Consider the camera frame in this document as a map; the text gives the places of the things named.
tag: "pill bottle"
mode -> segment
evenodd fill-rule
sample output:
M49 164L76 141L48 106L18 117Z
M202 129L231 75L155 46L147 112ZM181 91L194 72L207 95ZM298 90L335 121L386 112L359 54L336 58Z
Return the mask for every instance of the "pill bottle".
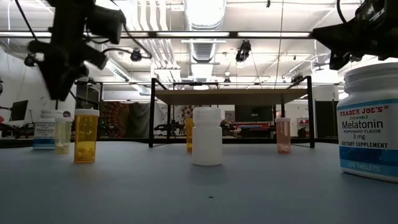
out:
M192 128L193 119L185 119L185 131L187 132L187 153L192 153Z
M219 108L193 109L192 160L196 165L220 165L223 158L223 130Z
M60 110L42 110L40 119L35 123L33 149L55 149L55 118L63 117Z
M276 118L275 123L278 153L290 154L292 151L290 143L290 118Z
M398 63L348 72L345 92L337 104L342 170L398 182Z
M75 110L75 163L94 162L96 154L96 140L98 117L100 111L79 109Z
M69 154L71 118L55 118L55 153Z

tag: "white pill bottle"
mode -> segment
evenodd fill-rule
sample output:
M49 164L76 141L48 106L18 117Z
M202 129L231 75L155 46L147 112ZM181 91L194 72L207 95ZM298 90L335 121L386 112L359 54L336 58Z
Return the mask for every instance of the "white pill bottle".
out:
M352 70L345 82L349 96L337 104L341 169L398 182L398 63Z
M223 160L223 130L219 108L193 109L192 162L200 166L220 165Z
M55 149L55 119L62 117L63 111L42 110L39 121L35 123L33 149Z

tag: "pill bottle label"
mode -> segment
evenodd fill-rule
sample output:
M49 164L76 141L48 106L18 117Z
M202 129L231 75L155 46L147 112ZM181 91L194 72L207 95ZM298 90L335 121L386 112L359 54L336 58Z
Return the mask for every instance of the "pill bottle label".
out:
M337 107L340 166L398 177L398 99Z
M55 147L54 136L54 123L36 123L33 145L34 147Z

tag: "ceiling duct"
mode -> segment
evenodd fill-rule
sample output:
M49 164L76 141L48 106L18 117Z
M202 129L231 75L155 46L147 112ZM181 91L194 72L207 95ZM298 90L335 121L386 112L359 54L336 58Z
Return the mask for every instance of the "ceiling duct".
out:
M221 30L225 17L226 0L184 0L184 8L187 30ZM214 60L216 48L217 44L191 43L191 58L197 63L209 63ZM199 75L210 78L213 66L210 69L206 67L204 70L201 69L201 66L207 65L192 65L193 76L196 77Z

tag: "gray table surface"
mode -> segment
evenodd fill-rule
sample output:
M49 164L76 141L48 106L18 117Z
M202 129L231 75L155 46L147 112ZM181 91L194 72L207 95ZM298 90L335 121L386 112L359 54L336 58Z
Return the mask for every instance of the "gray table surface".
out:
M99 142L93 164L0 149L2 224L398 223L397 204L398 184L342 173L334 144L224 145L216 167L184 144Z

